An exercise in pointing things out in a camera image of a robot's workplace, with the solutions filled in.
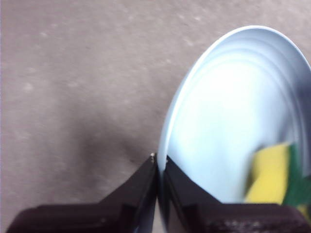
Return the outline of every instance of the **floor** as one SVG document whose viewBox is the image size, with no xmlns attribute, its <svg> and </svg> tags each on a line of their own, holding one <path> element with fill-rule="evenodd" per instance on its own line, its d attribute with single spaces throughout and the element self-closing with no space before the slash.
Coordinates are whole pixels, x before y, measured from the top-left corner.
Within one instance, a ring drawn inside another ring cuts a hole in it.
<svg viewBox="0 0 311 233">
<path fill-rule="evenodd" d="M 99 201 L 123 183 L 224 33 L 270 26 L 310 61 L 310 12 L 309 0 L 2 0 L 1 232 L 23 208 Z"/>
</svg>

